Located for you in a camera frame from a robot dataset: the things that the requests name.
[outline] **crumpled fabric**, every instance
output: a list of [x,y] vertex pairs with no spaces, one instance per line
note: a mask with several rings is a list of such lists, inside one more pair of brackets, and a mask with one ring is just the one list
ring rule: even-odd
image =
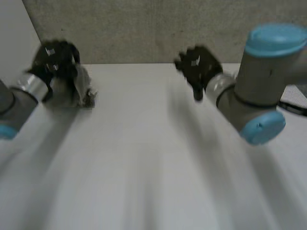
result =
[[91,86],[91,78],[87,70],[76,64],[77,76],[74,79],[75,89],[68,86],[65,80],[54,78],[50,84],[53,95],[46,107],[51,108],[94,108],[97,92]]

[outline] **concrete wall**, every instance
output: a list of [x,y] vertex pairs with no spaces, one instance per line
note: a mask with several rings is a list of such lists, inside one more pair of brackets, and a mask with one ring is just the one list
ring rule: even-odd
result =
[[23,0],[40,39],[64,37],[84,63],[171,62],[207,44],[238,63],[249,30],[265,22],[307,26],[306,0]]

